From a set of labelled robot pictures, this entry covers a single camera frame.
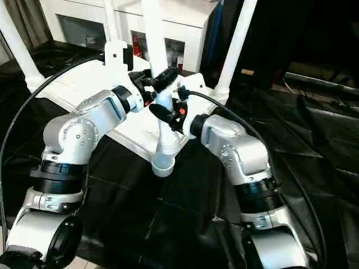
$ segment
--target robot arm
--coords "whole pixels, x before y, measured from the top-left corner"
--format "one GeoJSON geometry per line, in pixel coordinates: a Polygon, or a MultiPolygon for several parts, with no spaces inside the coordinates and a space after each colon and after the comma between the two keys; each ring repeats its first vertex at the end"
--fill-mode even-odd
{"type": "Polygon", "coordinates": [[[30,174],[35,184],[16,216],[0,268],[64,268],[73,260],[82,236],[75,212],[84,199],[82,185],[92,151],[127,113],[149,105],[177,76],[176,68],[156,78],[148,70],[130,73],[131,90],[117,86],[100,91],[46,125],[42,161],[30,174]],[[145,91],[145,86],[155,91],[145,91]]]}
{"type": "Polygon", "coordinates": [[[236,122],[218,115],[195,115],[192,97],[195,96],[190,96],[186,103],[175,101],[177,111],[173,113],[158,104],[150,105],[150,110],[173,131],[199,138],[222,162],[241,208],[248,267],[309,268],[287,206],[272,177],[265,145],[236,122]]]}

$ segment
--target black plastic sheet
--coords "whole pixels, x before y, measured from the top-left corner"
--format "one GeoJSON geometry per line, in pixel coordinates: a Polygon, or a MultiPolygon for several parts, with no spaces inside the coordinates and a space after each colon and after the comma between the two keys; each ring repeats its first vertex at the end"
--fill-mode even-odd
{"type": "MultiPolygon", "coordinates": [[[[50,43],[36,52],[36,63],[49,75],[69,58],[83,57],[87,52],[82,50],[50,43]],[[56,57],[49,63],[51,50],[56,57]]],[[[0,67],[0,140],[29,96],[16,64],[9,66],[0,67]]],[[[308,191],[324,229],[328,268],[359,268],[355,107],[239,88],[232,89],[228,106],[264,137],[282,191],[320,248],[311,214],[293,178],[308,191]]],[[[16,125],[3,175],[10,223],[32,185],[29,170],[37,165],[44,148],[43,128],[64,113],[49,100],[36,99],[16,125]]],[[[77,254],[106,268],[245,268],[239,211],[220,162],[198,141],[190,141],[178,154],[173,174],[160,179],[147,161],[104,137],[90,161],[89,195],[80,212],[85,230],[77,254]]],[[[300,226],[298,232],[312,252],[300,226]]]]}

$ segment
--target white cabinet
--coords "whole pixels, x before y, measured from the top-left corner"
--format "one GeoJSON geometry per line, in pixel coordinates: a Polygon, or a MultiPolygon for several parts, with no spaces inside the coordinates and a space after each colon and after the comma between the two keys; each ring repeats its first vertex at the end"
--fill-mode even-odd
{"type": "MultiPolygon", "coordinates": [[[[102,0],[40,0],[54,40],[98,48],[108,35],[102,0]]],[[[134,33],[144,33],[140,0],[113,0],[122,39],[132,44],[134,33]]],[[[209,16],[217,2],[162,0],[164,37],[183,54],[183,69],[198,72],[209,16]]]]}

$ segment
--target white stand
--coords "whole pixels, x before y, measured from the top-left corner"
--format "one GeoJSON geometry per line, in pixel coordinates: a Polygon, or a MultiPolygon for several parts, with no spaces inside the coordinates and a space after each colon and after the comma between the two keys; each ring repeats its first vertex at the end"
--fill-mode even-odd
{"type": "MultiPolygon", "coordinates": [[[[151,72],[152,76],[156,77],[168,67],[160,16],[162,13],[158,0],[142,0],[142,7],[151,72]]],[[[169,87],[156,98],[157,104],[165,106],[170,111],[173,111],[172,91],[173,87],[169,87]]],[[[179,136],[176,132],[171,131],[167,123],[158,120],[158,124],[159,140],[156,154],[151,161],[152,170],[156,175],[166,177],[172,172],[175,163],[174,155],[180,150],[179,136]]]]}
{"type": "Polygon", "coordinates": [[[214,89],[214,96],[223,104],[227,102],[229,96],[229,86],[231,84],[234,71],[236,70],[237,62],[240,57],[256,5],[257,0],[244,1],[218,84],[214,89]]]}
{"type": "Polygon", "coordinates": [[[27,88],[34,92],[44,82],[44,76],[40,74],[27,51],[3,0],[0,0],[0,30],[25,75],[27,88]]]}
{"type": "Polygon", "coordinates": [[[115,41],[122,40],[121,27],[116,27],[116,18],[114,14],[114,6],[112,0],[103,0],[104,9],[106,13],[106,28],[108,31],[108,36],[110,40],[107,41],[115,41]]]}

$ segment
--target black cable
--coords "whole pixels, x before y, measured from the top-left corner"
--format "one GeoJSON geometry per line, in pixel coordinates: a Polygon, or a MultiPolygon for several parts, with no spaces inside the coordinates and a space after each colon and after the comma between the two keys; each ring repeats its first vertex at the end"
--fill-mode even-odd
{"type": "Polygon", "coordinates": [[[3,240],[3,251],[5,251],[6,249],[6,240],[7,240],[7,233],[8,233],[8,229],[7,229],[7,223],[6,223],[6,215],[5,215],[5,209],[4,209],[4,197],[3,197],[3,189],[2,189],[2,160],[3,160],[3,155],[4,155],[4,150],[6,147],[6,143],[7,140],[10,136],[10,133],[18,119],[18,117],[20,116],[21,112],[26,108],[26,106],[28,105],[28,103],[30,101],[32,101],[33,98],[35,98],[37,96],[37,94],[39,94],[42,90],[44,90],[51,82],[53,82],[55,79],[57,79],[59,76],[61,76],[62,74],[66,73],[67,71],[73,69],[74,67],[86,63],[88,61],[92,61],[92,60],[96,60],[99,59],[99,57],[91,57],[91,58],[86,58],[86,59],[82,59],[79,60],[73,64],[71,64],[70,66],[64,68],[63,70],[59,71],[58,73],[54,74],[53,76],[51,76],[50,78],[48,78],[44,83],[42,83],[27,99],[26,101],[22,104],[22,106],[20,107],[20,109],[16,112],[14,118],[12,119],[12,122],[5,134],[4,140],[2,142],[1,145],[1,149],[0,149],[0,217],[1,217],[1,225],[2,225],[2,240],[3,240]]]}
{"type": "Polygon", "coordinates": [[[84,187],[82,188],[82,190],[84,192],[84,197],[82,198],[82,203],[81,203],[80,207],[73,214],[74,216],[77,216],[79,214],[80,210],[85,205],[86,199],[88,197],[89,182],[90,182],[90,162],[86,166],[86,179],[85,179],[84,187]]]}
{"type": "MultiPolygon", "coordinates": [[[[211,103],[215,104],[216,106],[222,108],[225,112],[227,112],[229,115],[231,115],[238,123],[241,123],[245,128],[247,128],[248,130],[250,130],[250,132],[256,136],[264,145],[266,145],[266,143],[264,142],[263,138],[261,137],[261,135],[256,131],[256,129],[249,124],[245,119],[241,118],[240,116],[238,116],[235,112],[231,111],[229,108],[227,108],[226,106],[224,106],[223,104],[221,104],[220,102],[212,99],[211,97],[208,97],[207,95],[201,94],[199,92],[196,91],[188,91],[188,90],[184,90],[184,89],[179,89],[182,91],[182,94],[185,95],[197,95],[199,97],[202,97],[208,101],[210,101],[211,103]]],[[[274,167],[272,166],[272,159],[270,154],[268,154],[268,159],[269,159],[269,164],[272,167],[272,174],[274,176],[274,178],[278,179],[278,177],[276,176],[276,172],[274,167]]],[[[315,212],[314,206],[311,203],[309,196],[307,194],[307,192],[305,191],[302,183],[296,178],[293,177],[294,181],[296,182],[299,190],[301,191],[301,194],[305,200],[305,202],[307,203],[307,206],[309,208],[309,211],[311,212],[311,215],[314,219],[314,223],[317,227],[317,231],[319,233],[319,237],[320,237],[320,241],[321,241],[321,248],[322,248],[322,253],[321,253],[321,260],[322,260],[322,268],[324,269],[326,267],[326,259],[327,259],[327,249],[326,249],[326,241],[325,241],[325,236],[323,233],[323,229],[321,227],[320,221],[318,219],[318,216],[315,212]]]]}

